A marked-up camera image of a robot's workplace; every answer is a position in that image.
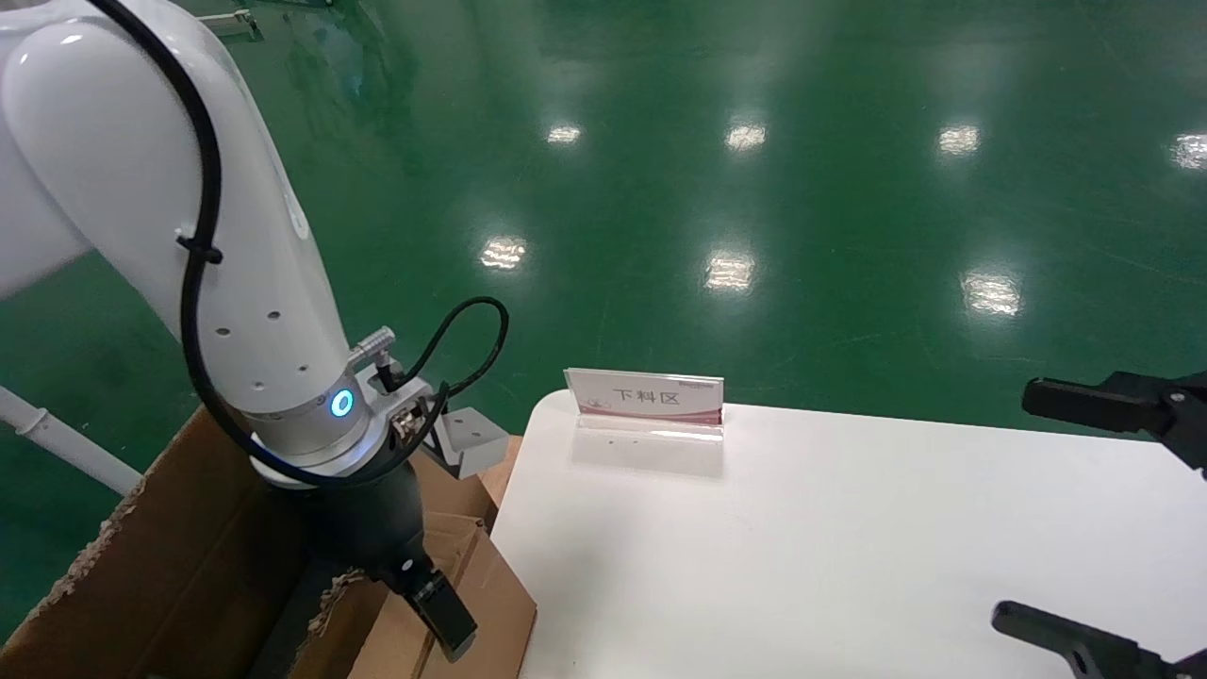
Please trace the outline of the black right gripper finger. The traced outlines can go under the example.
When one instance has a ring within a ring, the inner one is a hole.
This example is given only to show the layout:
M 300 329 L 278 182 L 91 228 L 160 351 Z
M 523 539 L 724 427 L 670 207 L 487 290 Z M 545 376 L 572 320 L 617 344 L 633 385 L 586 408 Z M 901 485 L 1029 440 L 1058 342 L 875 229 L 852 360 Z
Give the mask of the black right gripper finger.
M 1155 377 L 1112 373 L 1102 384 L 1034 377 L 1025 412 L 1114 433 L 1145 433 L 1191 470 L 1206 470 L 1206 373 Z
M 995 605 L 991 626 L 1001 636 L 1057 654 L 1075 678 L 1206 677 L 1206 649 L 1177 662 L 1165 661 L 1137 640 L 1014 601 Z

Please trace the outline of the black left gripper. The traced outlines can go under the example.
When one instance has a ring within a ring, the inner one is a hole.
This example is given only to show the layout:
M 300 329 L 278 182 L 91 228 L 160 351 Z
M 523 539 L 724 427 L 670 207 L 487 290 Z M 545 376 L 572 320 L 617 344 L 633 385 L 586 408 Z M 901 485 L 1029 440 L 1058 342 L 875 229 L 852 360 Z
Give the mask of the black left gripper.
M 478 624 L 425 550 L 420 485 L 409 461 L 374 480 L 297 493 L 307 549 L 320 560 L 365 570 L 412 607 L 447 660 L 460 661 Z

